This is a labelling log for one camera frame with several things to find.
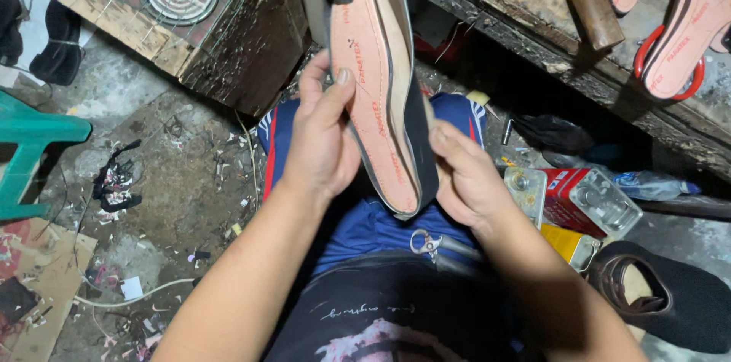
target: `red can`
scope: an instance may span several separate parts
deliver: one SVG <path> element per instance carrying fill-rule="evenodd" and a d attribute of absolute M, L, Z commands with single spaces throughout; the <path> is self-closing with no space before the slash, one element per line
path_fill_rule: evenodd
<path fill-rule="evenodd" d="M 558 226 L 595 238 L 622 239 L 643 211 L 600 171 L 542 169 L 548 175 L 543 216 Z"/>

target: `green plastic stool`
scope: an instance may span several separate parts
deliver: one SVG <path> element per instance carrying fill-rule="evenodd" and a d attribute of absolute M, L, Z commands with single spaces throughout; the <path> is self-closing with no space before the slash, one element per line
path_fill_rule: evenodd
<path fill-rule="evenodd" d="M 0 167 L 0 219 L 42 217 L 48 204 L 20 205 L 21 198 L 51 142 L 84 142 L 91 124 L 75 116 L 40 113 L 0 91 L 0 142 L 17 144 L 13 158 Z"/>

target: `glue can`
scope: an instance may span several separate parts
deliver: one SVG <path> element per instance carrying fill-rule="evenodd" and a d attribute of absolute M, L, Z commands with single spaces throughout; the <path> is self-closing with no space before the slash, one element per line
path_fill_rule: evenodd
<path fill-rule="evenodd" d="M 589 269 L 591 260 L 602 247 L 602 242 L 593 236 L 549 224 L 541 226 L 541 235 L 579 273 Z"/>
<path fill-rule="evenodd" d="M 600 171 L 542 169 L 547 175 L 543 216 L 553 224 L 604 239 L 622 239 L 643 211 Z"/>

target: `hand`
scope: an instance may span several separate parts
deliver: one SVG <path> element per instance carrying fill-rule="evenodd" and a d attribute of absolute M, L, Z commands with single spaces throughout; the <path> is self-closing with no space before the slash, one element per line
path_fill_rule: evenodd
<path fill-rule="evenodd" d="M 281 182 L 329 203 L 350 185 L 361 164 L 361 153 L 342 121 L 345 104 L 355 93 L 353 72 L 343 68 L 335 84 L 322 92 L 320 80 L 330 66 L 320 51 L 300 76 L 300 107 Z"/>
<path fill-rule="evenodd" d="M 455 221 L 489 229 L 498 213 L 515 207 L 490 155 L 459 129 L 435 119 L 429 142 L 441 157 L 436 199 Z"/>

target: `wooden workbench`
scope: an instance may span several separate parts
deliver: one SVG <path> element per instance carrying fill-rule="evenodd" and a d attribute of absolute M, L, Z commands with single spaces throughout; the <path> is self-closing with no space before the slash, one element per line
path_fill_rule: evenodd
<path fill-rule="evenodd" d="M 731 55 L 709 49 L 703 85 L 683 102 L 654 99 L 630 77 L 638 42 L 670 0 L 640 0 L 620 19 L 626 41 L 600 58 L 580 44 L 566 0 L 429 1 L 731 182 Z"/>

